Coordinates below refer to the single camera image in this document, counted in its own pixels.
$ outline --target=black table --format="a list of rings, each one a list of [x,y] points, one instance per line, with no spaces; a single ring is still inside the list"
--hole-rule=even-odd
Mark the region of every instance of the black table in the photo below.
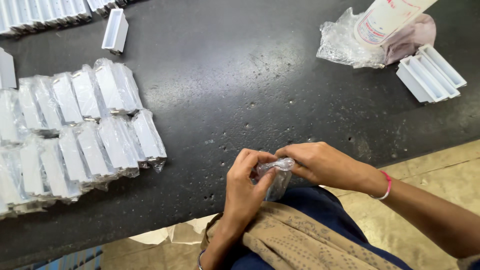
[[[441,0],[435,48],[468,81],[419,104],[395,75],[317,59],[318,26],[371,0],[147,0],[125,9],[124,54],[101,49],[107,20],[0,41],[18,78],[93,65],[130,67],[166,145],[165,169],[119,179],[69,206],[0,221],[0,269],[222,211],[244,148],[325,141],[374,166],[480,138],[480,1]],[[305,184],[294,179],[293,185]]]

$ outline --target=metal bangle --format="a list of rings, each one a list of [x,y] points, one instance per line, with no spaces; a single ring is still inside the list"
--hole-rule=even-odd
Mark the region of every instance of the metal bangle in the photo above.
[[[205,251],[206,251],[206,249],[202,250],[202,251],[200,252],[200,254],[198,255],[197,266],[198,266],[198,269],[200,269],[200,270],[204,270],[204,269],[202,268],[202,266],[200,265],[200,256],[201,256]]]

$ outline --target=wrist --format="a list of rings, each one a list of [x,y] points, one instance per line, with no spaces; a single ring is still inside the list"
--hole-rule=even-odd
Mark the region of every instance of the wrist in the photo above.
[[[362,192],[373,197],[383,197],[388,189],[386,176],[376,168],[372,167],[365,178],[362,179],[358,192]]]

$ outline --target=tiled floor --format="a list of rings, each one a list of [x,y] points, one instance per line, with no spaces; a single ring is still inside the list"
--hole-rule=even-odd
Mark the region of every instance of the tiled floor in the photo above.
[[[480,214],[480,140],[383,168],[391,176],[447,199]],[[345,210],[357,222],[372,245],[389,251],[413,269],[457,269],[454,258],[446,255],[426,236],[382,203],[365,194],[335,190]],[[159,245],[145,245],[132,239],[104,246],[104,270],[192,269],[200,252],[200,231],[208,219],[182,223],[170,228],[170,237]],[[167,235],[152,232],[149,239]]]

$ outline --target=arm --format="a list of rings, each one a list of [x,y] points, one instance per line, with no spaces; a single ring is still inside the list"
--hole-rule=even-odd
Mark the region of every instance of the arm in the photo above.
[[[290,145],[279,149],[276,156],[301,162],[292,172],[314,184],[374,197],[382,197],[388,188],[380,171],[324,142]],[[392,179],[390,194],[382,202],[451,256],[480,254],[480,217],[474,213],[397,179]]]
[[[204,270],[218,269],[231,247],[239,240],[248,223],[253,219],[268,187],[275,178],[275,169],[269,170],[258,182],[252,184],[252,168],[260,163],[268,163],[277,158],[267,152],[243,149],[227,173],[227,195],[223,217],[219,221],[215,235],[208,248],[200,257]]]

